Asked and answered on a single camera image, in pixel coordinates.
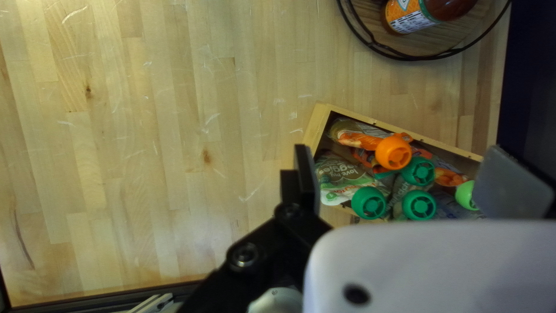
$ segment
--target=baby food pouch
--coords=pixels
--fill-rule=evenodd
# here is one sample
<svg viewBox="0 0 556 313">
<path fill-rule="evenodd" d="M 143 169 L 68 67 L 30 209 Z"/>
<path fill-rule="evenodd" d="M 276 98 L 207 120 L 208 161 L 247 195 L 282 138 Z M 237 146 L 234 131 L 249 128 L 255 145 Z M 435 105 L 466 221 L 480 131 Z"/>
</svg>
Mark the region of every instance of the baby food pouch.
<svg viewBox="0 0 556 313">
<path fill-rule="evenodd" d="M 320 185 L 321 202 L 335 206 L 352 199 L 362 187 L 377 187 L 385 197 L 389 194 L 384 185 L 359 166 L 332 151 L 324 152 L 316 161 L 316 176 Z"/>
<path fill-rule="evenodd" d="M 487 218 L 481 211 L 471 211 L 462 207 L 454 197 L 441 190 L 429 192 L 436 199 L 436 215 L 433 219 L 472 219 Z"/>
</svg>

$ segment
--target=green pouch cap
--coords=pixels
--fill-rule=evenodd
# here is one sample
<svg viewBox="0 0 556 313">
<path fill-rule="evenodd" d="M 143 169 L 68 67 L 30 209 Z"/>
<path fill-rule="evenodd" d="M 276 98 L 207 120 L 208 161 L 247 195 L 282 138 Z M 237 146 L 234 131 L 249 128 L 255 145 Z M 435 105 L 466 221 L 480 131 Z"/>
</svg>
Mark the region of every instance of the green pouch cap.
<svg viewBox="0 0 556 313">
<path fill-rule="evenodd" d="M 401 170 L 401 176 L 412 185 L 427 186 L 435 178 L 434 164 L 422 156 L 416 156 Z"/>
<path fill-rule="evenodd" d="M 479 208 L 475 206 L 475 203 L 471 199 L 471 193 L 473 192 L 473 187 L 475 186 L 474 180 L 468 180 L 467 182 L 458 186 L 455 191 L 455 200 L 464 208 L 471 211 L 478 211 Z"/>
<path fill-rule="evenodd" d="M 351 199 L 351 208 L 364 219 L 377 219 L 386 212 L 386 199 L 375 187 L 363 187 Z"/>
<path fill-rule="evenodd" d="M 424 221 L 436 213 L 436 200 L 428 192 L 412 190 L 404 196 L 401 207 L 408 218 Z"/>
</svg>

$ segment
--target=black wire basket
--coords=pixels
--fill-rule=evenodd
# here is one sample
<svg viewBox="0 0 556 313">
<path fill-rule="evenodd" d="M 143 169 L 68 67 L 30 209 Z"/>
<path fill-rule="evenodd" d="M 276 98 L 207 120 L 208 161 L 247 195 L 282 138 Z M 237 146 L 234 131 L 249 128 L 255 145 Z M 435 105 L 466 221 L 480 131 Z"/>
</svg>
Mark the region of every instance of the black wire basket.
<svg viewBox="0 0 556 313">
<path fill-rule="evenodd" d="M 369 49 L 399 61 L 438 60 L 456 55 L 479 42 L 496 26 L 508 10 L 512 0 L 507 0 L 499 13 L 494 1 L 479 0 L 464 17 L 442 23 L 405 36 L 391 35 L 383 26 L 381 0 L 337 0 L 347 26 Z M 470 35 L 491 22 L 474 40 Z"/>
</svg>

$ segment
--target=black metal bracket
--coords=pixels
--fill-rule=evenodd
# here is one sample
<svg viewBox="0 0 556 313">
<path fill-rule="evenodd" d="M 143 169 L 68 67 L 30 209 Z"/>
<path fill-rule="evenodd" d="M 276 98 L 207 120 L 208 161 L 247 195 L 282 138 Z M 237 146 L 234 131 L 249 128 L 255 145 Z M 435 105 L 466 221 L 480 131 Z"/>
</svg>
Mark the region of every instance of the black metal bracket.
<svg viewBox="0 0 556 313">
<path fill-rule="evenodd" d="M 249 303 L 280 282 L 303 288 L 309 253 L 331 227 L 318 216 L 314 163 L 295 145 L 295 169 L 280 175 L 282 203 L 274 217 L 230 247 L 226 261 L 187 299 L 179 312 L 244 313 Z"/>
</svg>

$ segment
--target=metal frame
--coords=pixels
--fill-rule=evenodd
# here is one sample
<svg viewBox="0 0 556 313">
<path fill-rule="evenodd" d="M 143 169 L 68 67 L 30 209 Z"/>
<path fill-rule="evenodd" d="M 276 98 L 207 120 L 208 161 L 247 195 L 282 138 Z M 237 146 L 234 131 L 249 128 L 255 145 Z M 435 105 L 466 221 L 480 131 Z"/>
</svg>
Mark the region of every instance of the metal frame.
<svg viewBox="0 0 556 313">
<path fill-rule="evenodd" d="M 2 299 L 6 308 L 1 313 L 110 313 L 134 308 L 153 295 L 172 293 L 174 302 L 189 298 L 201 281 L 174 283 L 150 288 L 113 292 L 95 296 L 79 297 L 68 300 L 43 302 L 34 305 L 11 307 L 6 293 L 4 280 L 0 284 Z"/>
</svg>

